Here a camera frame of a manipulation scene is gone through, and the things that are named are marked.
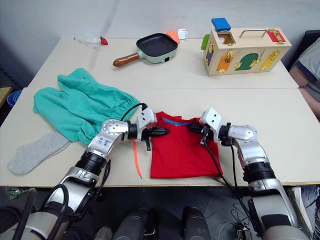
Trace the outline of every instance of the green door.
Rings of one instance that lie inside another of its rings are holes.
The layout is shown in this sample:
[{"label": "green door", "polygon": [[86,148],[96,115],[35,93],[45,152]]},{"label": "green door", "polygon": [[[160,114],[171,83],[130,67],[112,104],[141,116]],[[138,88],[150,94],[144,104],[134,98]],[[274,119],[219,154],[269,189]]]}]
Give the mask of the green door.
[{"label": "green door", "polygon": [[240,71],[240,70],[250,70],[251,69],[251,63],[253,60],[257,60],[258,59],[258,54],[256,53],[249,53],[247,55],[245,55],[241,61],[238,63],[239,67],[236,68],[236,71]]}]

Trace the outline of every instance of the frying pan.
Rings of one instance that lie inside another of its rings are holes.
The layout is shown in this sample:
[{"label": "frying pan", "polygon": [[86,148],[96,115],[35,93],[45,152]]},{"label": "frying pan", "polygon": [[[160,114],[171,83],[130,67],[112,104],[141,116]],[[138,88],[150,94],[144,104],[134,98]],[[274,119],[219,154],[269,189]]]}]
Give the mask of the frying pan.
[{"label": "frying pan", "polygon": [[113,66],[120,67],[137,59],[147,59],[150,63],[165,63],[175,54],[178,44],[163,33],[155,33],[136,41],[138,52],[114,60]]}]

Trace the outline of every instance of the orange tag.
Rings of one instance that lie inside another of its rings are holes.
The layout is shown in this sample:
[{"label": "orange tag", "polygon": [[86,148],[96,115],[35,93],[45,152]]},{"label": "orange tag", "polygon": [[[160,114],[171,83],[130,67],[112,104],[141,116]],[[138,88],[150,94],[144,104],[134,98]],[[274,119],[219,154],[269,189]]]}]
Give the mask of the orange tag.
[{"label": "orange tag", "polygon": [[141,173],[141,169],[140,169],[140,166],[139,166],[139,159],[138,159],[137,142],[136,142],[136,140],[132,140],[132,141],[133,141],[133,153],[134,153],[135,168],[136,168],[136,171],[137,171],[138,175],[142,179],[142,173]]},{"label": "orange tag", "polygon": [[175,31],[168,31],[165,33],[165,35],[168,35],[170,38],[172,38],[178,45],[180,44],[179,36]]}]

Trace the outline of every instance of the white cable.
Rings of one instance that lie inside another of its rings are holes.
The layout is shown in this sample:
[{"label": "white cable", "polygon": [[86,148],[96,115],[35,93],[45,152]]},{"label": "white cable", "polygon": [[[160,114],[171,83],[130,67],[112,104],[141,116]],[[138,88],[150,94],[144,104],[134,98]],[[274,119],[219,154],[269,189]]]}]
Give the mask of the white cable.
[{"label": "white cable", "polygon": [[77,41],[77,42],[79,42],[79,43],[81,43],[81,44],[83,44],[83,45],[86,45],[86,46],[88,46],[88,47],[90,47],[90,48],[92,48],[92,49],[95,49],[95,48],[96,48],[95,46],[92,46],[91,44],[89,44],[89,43],[87,43],[87,42],[85,42],[85,41],[81,41],[81,40],[77,39],[75,36],[73,36],[73,40],[75,40],[75,41]]},{"label": "white cable", "polygon": [[218,234],[218,240],[220,240],[221,231],[222,231],[223,227],[224,227],[226,224],[232,224],[232,225],[238,227],[238,225],[235,224],[235,223],[233,223],[233,222],[230,222],[230,221],[225,222],[225,223],[221,226],[221,228],[220,228],[220,231],[219,231],[219,234]]}]

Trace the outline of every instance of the red object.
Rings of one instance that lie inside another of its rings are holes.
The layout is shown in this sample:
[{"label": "red object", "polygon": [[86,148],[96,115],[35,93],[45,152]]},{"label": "red object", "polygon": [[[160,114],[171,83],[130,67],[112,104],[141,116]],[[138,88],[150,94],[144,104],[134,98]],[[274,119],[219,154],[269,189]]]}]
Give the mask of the red object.
[{"label": "red object", "polygon": [[285,42],[286,40],[284,37],[281,35],[281,33],[278,30],[268,30],[266,31],[272,40],[272,42],[277,43],[279,42],[279,39],[277,38],[277,35],[281,38],[282,42]]},{"label": "red object", "polygon": [[[187,128],[190,123],[199,123],[199,118],[183,120],[163,111],[156,113],[156,118],[155,125],[169,129],[170,133],[152,138],[151,178],[220,177],[207,149],[200,145],[202,135]],[[217,144],[210,140],[207,145],[221,169]]]},{"label": "red object", "polygon": [[102,45],[108,45],[109,44],[107,39],[105,39],[104,37],[101,36],[100,39],[101,39],[101,44]]}]

